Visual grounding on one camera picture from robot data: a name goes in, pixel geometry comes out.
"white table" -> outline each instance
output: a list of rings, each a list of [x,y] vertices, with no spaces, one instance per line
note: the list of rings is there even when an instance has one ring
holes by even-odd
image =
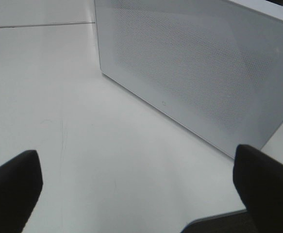
[[[27,149],[44,186],[25,233],[178,233],[244,208],[232,159],[101,74],[95,25],[0,29],[0,165]]]

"perforated panel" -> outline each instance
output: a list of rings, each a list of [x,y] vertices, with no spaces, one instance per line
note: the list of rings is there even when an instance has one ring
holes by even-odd
[[[102,71],[229,155],[261,148],[283,121],[283,23],[225,1],[158,2],[96,1]]]

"white device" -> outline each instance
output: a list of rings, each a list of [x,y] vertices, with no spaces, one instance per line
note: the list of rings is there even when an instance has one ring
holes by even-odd
[[[283,122],[283,6],[96,0],[104,74],[233,157]]]

